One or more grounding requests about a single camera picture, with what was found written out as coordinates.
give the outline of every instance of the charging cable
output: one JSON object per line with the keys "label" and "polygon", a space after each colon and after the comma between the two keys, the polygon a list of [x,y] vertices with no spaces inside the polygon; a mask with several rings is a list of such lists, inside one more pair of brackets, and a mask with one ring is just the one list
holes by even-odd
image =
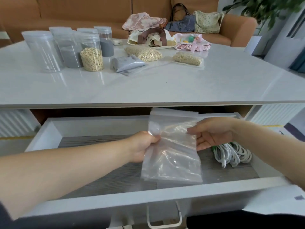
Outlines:
{"label": "charging cable", "polygon": [[250,150],[243,148],[236,142],[230,142],[218,146],[212,146],[216,161],[226,168],[227,164],[236,167],[240,162],[249,163],[252,159]]}

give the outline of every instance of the orange sofa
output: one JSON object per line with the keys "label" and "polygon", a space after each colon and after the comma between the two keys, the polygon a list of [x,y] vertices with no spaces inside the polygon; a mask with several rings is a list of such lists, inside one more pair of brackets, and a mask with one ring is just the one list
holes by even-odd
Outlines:
{"label": "orange sofa", "polygon": [[[147,12],[151,17],[169,19],[172,6],[183,3],[195,10],[215,12],[218,0],[0,0],[0,21],[13,43],[23,40],[22,31],[48,30],[50,26],[112,27],[114,38],[128,38],[122,29],[133,13]],[[175,20],[183,18],[177,11]],[[203,34],[211,43],[246,47],[257,26],[254,18],[226,14],[219,34]]]}

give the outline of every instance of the white table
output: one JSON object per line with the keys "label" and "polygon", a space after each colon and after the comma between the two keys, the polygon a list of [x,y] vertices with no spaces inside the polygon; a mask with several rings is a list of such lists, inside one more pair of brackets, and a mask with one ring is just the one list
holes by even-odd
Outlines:
{"label": "white table", "polygon": [[[124,46],[115,55],[125,55]],[[164,56],[177,51],[163,49]],[[126,77],[65,68],[41,73],[25,42],[0,49],[0,108],[102,108],[305,103],[305,78],[213,44],[203,71],[171,63]]]}

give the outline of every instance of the drawer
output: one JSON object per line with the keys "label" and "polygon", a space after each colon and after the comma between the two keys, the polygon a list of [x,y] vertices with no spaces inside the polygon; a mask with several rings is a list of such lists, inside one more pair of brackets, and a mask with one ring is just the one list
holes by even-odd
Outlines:
{"label": "drawer", "polygon": [[[206,117],[236,117],[238,113],[200,114]],[[49,118],[26,152],[78,146],[122,139],[147,130],[148,116]],[[181,216],[242,209],[266,188],[290,185],[281,173],[254,156],[251,164],[226,169],[214,160],[211,150],[199,152],[202,160],[202,185],[177,186],[145,182],[140,179],[142,164],[129,163],[107,176],[58,200],[36,206],[18,221],[32,228],[46,222],[84,224],[99,222],[111,227],[177,218]]]}

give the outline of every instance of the gray packet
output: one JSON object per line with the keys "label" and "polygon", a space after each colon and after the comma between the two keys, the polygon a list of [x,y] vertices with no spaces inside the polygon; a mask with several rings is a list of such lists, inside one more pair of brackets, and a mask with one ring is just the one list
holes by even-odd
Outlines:
{"label": "gray packet", "polygon": [[122,72],[122,71],[134,69],[134,68],[144,66],[144,65],[145,65],[145,62],[140,60],[135,55],[113,58],[112,62],[111,62],[111,67],[113,67],[115,72]]}

